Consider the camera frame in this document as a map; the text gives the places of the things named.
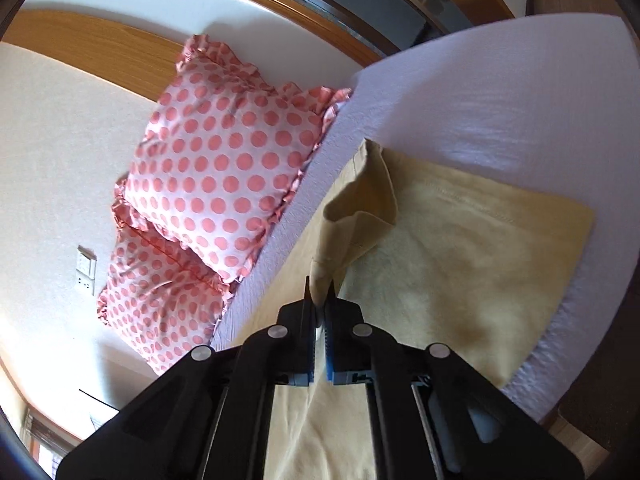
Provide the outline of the khaki pants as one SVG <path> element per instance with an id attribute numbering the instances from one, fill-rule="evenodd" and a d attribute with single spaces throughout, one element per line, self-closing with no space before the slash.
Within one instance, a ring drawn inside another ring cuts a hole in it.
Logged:
<path id="1" fill-rule="evenodd" d="M 398 341 L 449 344 L 501 387 L 558 310 L 593 218 L 565 197 L 364 142 L 282 268 L 242 281 L 224 336 L 266 326 L 305 286 L 334 286 Z"/>

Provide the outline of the black flat television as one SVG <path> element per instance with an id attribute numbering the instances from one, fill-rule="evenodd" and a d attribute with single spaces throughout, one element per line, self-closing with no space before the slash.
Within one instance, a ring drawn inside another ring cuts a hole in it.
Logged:
<path id="1" fill-rule="evenodd" d="M 114 418 L 119 409 L 98 399 L 85 390 L 79 389 L 82 411 L 88 417 L 91 428 L 96 431 Z"/>

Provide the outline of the left polka dot pillow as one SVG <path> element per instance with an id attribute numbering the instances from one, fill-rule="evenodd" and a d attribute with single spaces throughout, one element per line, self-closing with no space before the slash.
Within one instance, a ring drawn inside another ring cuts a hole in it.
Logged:
<path id="1" fill-rule="evenodd" d="M 98 318 L 161 375 L 212 341 L 231 297 L 194 252 L 124 223 L 98 296 Z"/>

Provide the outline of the polka dot pillow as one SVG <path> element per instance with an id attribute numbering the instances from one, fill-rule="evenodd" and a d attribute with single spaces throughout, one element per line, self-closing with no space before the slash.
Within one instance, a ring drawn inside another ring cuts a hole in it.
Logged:
<path id="1" fill-rule="evenodd" d="M 118 187 L 120 220 L 242 280 L 351 95 L 273 87 L 228 44 L 190 38 Z"/>
<path id="2" fill-rule="evenodd" d="M 124 223 L 98 296 L 98 318 L 161 375 L 212 341 L 231 297 L 194 252 Z"/>

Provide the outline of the right polka dot pillow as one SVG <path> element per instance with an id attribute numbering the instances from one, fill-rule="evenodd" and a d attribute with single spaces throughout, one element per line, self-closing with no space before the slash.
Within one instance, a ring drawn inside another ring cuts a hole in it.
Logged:
<path id="1" fill-rule="evenodd" d="M 242 280 L 351 95 L 273 87 L 228 44 L 190 38 L 118 187 L 120 220 Z"/>

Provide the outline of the lavender bed sheet mattress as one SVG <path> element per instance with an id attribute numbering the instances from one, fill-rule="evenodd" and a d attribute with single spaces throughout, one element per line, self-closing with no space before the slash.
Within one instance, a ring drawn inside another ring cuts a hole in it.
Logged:
<path id="1" fill-rule="evenodd" d="M 596 351 L 639 257 L 639 55 L 615 15 L 542 14 L 456 32 L 352 77 L 355 91 L 214 333 L 253 333 L 257 308 L 363 139 L 596 215 L 558 313 L 506 394 L 542 419 Z"/>

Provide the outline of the white wall power socket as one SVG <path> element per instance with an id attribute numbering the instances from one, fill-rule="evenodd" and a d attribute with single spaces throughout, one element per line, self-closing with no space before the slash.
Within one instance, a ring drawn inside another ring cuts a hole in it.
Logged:
<path id="1" fill-rule="evenodd" d="M 83 294 L 94 295 L 94 279 L 90 278 L 90 276 L 78 272 L 76 274 L 76 286 Z"/>

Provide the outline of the white wall light switch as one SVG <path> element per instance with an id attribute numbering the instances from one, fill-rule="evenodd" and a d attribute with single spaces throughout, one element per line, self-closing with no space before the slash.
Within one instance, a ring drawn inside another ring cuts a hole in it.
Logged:
<path id="1" fill-rule="evenodd" d="M 92 250 L 77 246 L 76 270 L 90 280 L 96 278 L 96 255 Z"/>

